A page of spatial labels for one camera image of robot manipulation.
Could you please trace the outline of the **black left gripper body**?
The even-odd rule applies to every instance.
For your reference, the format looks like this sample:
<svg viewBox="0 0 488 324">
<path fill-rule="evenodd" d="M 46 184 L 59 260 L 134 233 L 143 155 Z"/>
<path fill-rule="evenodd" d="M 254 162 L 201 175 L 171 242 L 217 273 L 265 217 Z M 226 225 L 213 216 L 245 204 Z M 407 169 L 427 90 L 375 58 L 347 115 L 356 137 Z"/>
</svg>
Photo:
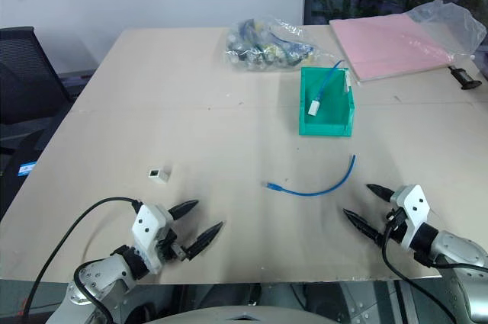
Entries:
<svg viewBox="0 0 488 324">
<path fill-rule="evenodd" d="M 190 259 L 189 251 L 179 243 L 176 232 L 170 228 L 164 239 L 160 239 L 156 244 L 156 253 L 161 262 Z"/>
</svg>

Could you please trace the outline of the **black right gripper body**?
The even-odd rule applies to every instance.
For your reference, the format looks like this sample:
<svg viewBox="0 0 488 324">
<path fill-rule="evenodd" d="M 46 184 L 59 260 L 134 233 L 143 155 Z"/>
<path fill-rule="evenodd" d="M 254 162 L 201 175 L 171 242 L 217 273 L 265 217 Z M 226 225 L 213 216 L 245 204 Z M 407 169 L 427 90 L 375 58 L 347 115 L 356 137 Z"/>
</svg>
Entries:
<svg viewBox="0 0 488 324">
<path fill-rule="evenodd" d="M 386 226 L 381 242 L 384 246 L 389 239 L 401 244 L 406 234 L 406 212 L 402 207 L 392 209 L 386 215 Z"/>
</svg>

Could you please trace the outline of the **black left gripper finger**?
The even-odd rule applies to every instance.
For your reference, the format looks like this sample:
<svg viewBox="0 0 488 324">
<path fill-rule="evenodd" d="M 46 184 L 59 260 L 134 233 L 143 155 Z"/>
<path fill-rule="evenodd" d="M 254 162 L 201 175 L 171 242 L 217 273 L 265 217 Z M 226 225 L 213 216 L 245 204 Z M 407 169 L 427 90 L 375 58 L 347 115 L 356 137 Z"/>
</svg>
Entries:
<svg viewBox="0 0 488 324">
<path fill-rule="evenodd" d="M 174 221 L 181 219 L 188 212 L 190 212 L 194 207 L 197 206 L 199 200 L 187 200 L 180 204 L 175 205 L 169 209 L 169 214 L 172 216 Z"/>
<path fill-rule="evenodd" d="M 201 233 L 191 246 L 184 248 L 185 258 L 190 261 L 197 255 L 202 253 L 203 250 L 205 250 L 209 246 L 209 244 L 211 244 L 212 241 L 216 238 L 222 227 L 223 221 L 215 224 L 211 228 Z"/>
</svg>

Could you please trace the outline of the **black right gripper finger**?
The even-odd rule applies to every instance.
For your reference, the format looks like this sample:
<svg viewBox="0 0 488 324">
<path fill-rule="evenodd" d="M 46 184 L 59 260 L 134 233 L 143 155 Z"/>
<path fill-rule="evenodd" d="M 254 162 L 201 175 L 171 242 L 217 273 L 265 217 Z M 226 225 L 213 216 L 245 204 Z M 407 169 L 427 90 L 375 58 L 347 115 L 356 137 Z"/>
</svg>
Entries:
<svg viewBox="0 0 488 324">
<path fill-rule="evenodd" d="M 355 212 L 343 209 L 343 213 L 349 222 L 362 234 L 371 239 L 375 245 L 382 245 L 384 242 L 384 236 L 373 226 L 371 226 L 364 218 L 357 215 Z"/>
<path fill-rule="evenodd" d="M 394 195 L 394 191 L 378 184 L 366 184 L 366 186 L 371 192 L 373 192 L 381 200 L 390 203 L 390 200 Z"/>
</svg>

